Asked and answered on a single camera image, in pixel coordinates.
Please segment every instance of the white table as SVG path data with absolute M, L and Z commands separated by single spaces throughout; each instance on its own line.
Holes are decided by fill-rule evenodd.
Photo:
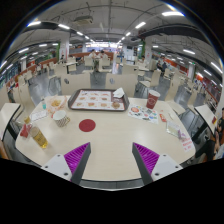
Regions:
M 0 111 L 0 135 L 2 135 L 2 141 L 4 140 L 6 130 L 16 139 L 17 136 L 9 123 L 19 108 L 20 104 L 18 103 L 5 103 L 2 107 Z
M 130 103 L 145 106 L 146 99 L 129 98 Z M 155 109 L 169 119 L 168 112 L 174 116 L 181 129 L 187 134 L 182 122 L 164 101 L 158 101 Z M 39 104 L 34 111 L 41 110 Z M 58 128 L 50 117 L 36 123 L 47 138 L 49 145 L 41 149 L 32 138 L 18 136 L 17 149 L 35 163 L 43 166 L 55 154 L 66 154 L 74 148 L 91 142 L 91 154 L 82 179 L 93 181 L 122 181 L 141 178 L 132 144 L 136 142 L 158 154 L 170 155 L 178 164 L 183 163 L 195 154 L 193 147 L 189 152 L 182 148 L 180 140 L 166 132 L 166 123 L 159 117 L 159 124 L 138 120 L 125 112 L 76 111 L 65 108 L 71 119 L 66 127 Z M 92 119 L 96 128 L 92 132 L 82 132 L 79 123 L 84 119 Z
M 194 108 L 197 113 L 200 115 L 200 117 L 204 120 L 204 123 L 202 124 L 202 126 L 199 128 L 199 130 L 197 131 L 197 133 L 193 136 L 192 141 L 196 141 L 199 137 L 199 135 L 207 128 L 209 127 L 210 131 L 214 134 L 215 131 L 215 127 L 216 124 L 212 123 L 212 120 L 214 118 L 214 114 L 213 112 L 210 110 L 210 108 L 208 107 L 208 105 L 203 105 L 203 106 L 199 106 L 199 107 L 195 107 Z

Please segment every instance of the paper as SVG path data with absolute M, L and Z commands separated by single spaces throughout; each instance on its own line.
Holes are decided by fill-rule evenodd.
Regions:
M 121 98 L 124 96 L 124 90 L 122 88 L 117 89 L 115 92 L 113 92 L 114 97 Z
M 158 113 L 156 110 L 151 110 L 147 107 L 141 107 L 138 105 L 130 105 L 128 116 L 137 118 L 140 120 L 149 121 L 154 124 L 158 124 Z
M 32 121 L 36 121 L 36 120 L 42 119 L 44 117 L 47 117 L 47 111 L 43 110 L 43 111 L 40 111 L 37 113 L 33 113 L 30 116 L 31 116 Z
M 191 141 L 191 138 L 190 137 L 188 137 L 186 139 L 182 139 L 181 140 L 181 144 L 182 144 L 185 152 L 188 152 L 188 151 L 190 151 L 191 149 L 194 148 L 194 144 Z
M 175 124 L 172 121 L 167 121 L 166 131 L 168 133 L 179 138 L 179 133 L 178 133 L 179 130 L 180 130 L 179 125 Z

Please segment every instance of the red circle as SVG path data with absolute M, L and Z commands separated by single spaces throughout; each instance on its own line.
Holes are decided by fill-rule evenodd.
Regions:
M 84 132 L 90 132 L 94 130 L 96 127 L 96 123 L 93 120 L 86 119 L 79 123 L 79 129 Z

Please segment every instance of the cup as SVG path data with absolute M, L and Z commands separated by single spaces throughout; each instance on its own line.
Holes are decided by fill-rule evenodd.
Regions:
M 158 98 L 160 97 L 160 93 L 154 91 L 154 90 L 149 90 L 149 95 L 148 95 L 148 100 L 146 107 L 149 109 L 153 109 L 154 106 L 156 105 L 156 102 Z
M 66 116 L 66 112 L 64 110 L 56 111 L 53 115 L 53 119 L 58 127 L 64 127 L 70 121 L 70 118 Z

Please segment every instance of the gray floor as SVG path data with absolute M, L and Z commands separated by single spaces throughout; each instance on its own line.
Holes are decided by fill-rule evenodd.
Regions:
M 112 69 L 112 73 L 114 74 L 121 74 L 122 73 L 122 67 L 118 64 L 113 64 L 110 67 Z M 81 74 L 84 70 L 84 65 L 77 66 L 77 71 L 72 72 L 72 75 Z M 146 72 L 145 76 L 151 78 L 152 72 Z M 91 74 L 91 88 L 98 88 L 98 89 L 104 89 L 105 88 L 105 81 L 106 81 L 106 73 L 96 73 L 94 72 Z M 157 91 L 161 94 L 159 100 L 164 100 L 166 97 L 166 94 L 169 89 L 170 81 L 164 79 L 163 77 L 160 77 L 159 80 L 159 86 L 157 87 Z M 47 77 L 47 73 L 43 72 L 41 75 L 38 75 L 36 78 L 33 78 L 31 80 L 31 85 L 29 86 L 30 95 L 35 105 L 37 105 L 40 100 L 41 96 L 53 96 L 53 95 L 61 95 L 61 88 L 60 88 L 60 82 L 59 80 L 51 80 L 50 88 L 48 91 L 48 85 L 49 80 Z M 147 98 L 147 91 L 145 91 L 141 95 L 141 91 L 135 92 L 135 98 Z M 178 89 L 178 92 L 175 96 L 175 102 L 179 103 L 181 106 L 183 106 L 185 109 L 187 109 L 187 101 L 190 98 L 190 94 L 185 90 L 184 86 L 180 86 Z M 204 96 L 202 94 L 198 94 L 197 99 L 195 101 L 194 106 L 200 106 L 203 105 Z M 185 128 L 188 130 L 190 127 L 190 124 L 192 123 L 194 119 L 194 114 L 192 112 L 187 113 L 183 116 L 182 122 L 185 126 Z M 196 131 L 198 127 L 202 125 L 203 121 L 202 119 L 194 119 L 193 124 L 191 125 L 191 128 L 188 130 L 188 133 L 191 135 L 192 131 Z M 201 135 L 201 143 L 195 144 L 196 150 L 198 150 L 204 143 L 203 135 Z M 9 151 L 12 159 L 17 162 L 22 162 L 29 165 L 38 166 L 37 164 L 33 163 L 29 159 L 27 159 L 24 155 L 22 155 L 16 148 L 15 148 L 15 141 L 12 139 L 11 135 L 9 133 L 6 133 L 4 144 Z M 196 164 L 198 162 L 198 159 L 194 160 L 192 164 Z M 184 168 L 187 167 L 187 163 L 184 162 L 181 164 Z M 101 189 L 125 189 L 125 188 L 138 188 L 143 186 L 143 182 L 141 179 L 139 180 L 132 180 L 132 181 L 122 181 L 122 182 L 92 182 L 88 180 L 82 180 L 81 186 L 86 188 L 101 188 Z

